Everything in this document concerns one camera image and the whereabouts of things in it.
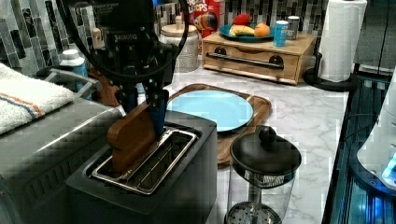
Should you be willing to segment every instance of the striped towel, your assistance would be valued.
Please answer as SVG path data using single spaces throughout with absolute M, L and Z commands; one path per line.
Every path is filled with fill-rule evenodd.
M 0 63 L 0 134 L 74 100 L 70 90 L 18 73 Z

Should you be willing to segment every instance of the gray appliance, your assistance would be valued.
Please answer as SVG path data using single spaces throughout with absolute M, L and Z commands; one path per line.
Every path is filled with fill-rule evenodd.
M 76 98 L 0 135 L 0 223 L 71 223 L 64 181 L 106 145 L 121 117 L 116 108 Z
M 112 151 L 102 147 L 66 180 L 72 223 L 206 222 L 217 195 L 216 123 L 167 111 L 165 129 L 176 132 L 176 137 L 168 138 L 169 145 L 164 141 L 165 147 L 152 153 L 133 175 L 107 174 Z

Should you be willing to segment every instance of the drawer handle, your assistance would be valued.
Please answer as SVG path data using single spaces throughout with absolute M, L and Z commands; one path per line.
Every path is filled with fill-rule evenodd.
M 270 68 L 270 69 L 283 70 L 285 68 L 283 65 L 283 59 L 278 55 L 272 56 L 270 58 L 269 62 L 265 63 L 265 62 L 250 60 L 250 59 L 234 58 L 234 57 L 228 56 L 227 51 L 224 48 L 218 47 L 215 49 L 214 53 L 207 53 L 206 57 L 214 58 L 214 59 L 221 59 L 221 60 L 226 60 L 226 61 L 236 62 L 236 63 L 249 63 L 252 65 L 266 67 L 266 68 Z

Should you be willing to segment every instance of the toaster slot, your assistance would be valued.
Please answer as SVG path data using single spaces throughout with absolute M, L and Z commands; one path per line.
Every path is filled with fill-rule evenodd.
M 114 177 L 111 156 L 100 164 L 92 176 L 129 191 L 150 195 L 177 167 L 197 139 L 196 134 L 177 129 L 167 130 L 150 154 L 122 175 Z

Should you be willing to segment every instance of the wooden tray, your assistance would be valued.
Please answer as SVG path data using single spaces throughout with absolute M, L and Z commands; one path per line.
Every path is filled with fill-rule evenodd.
M 180 94 L 189 91 L 201 90 L 227 91 L 246 99 L 253 107 L 253 118 L 248 124 L 229 132 L 218 133 L 218 167 L 223 168 L 230 164 L 230 148 L 233 140 L 235 140 L 238 136 L 244 135 L 246 133 L 254 133 L 254 131 L 256 130 L 256 126 L 263 124 L 264 121 L 268 118 L 272 108 L 271 103 L 268 100 L 265 100 L 264 98 L 261 98 L 259 96 L 249 95 L 237 91 L 230 91 L 219 87 L 209 86 L 206 84 L 192 84 L 186 86 L 185 88 L 173 94 L 170 97 L 169 102 L 174 98 L 178 97 Z

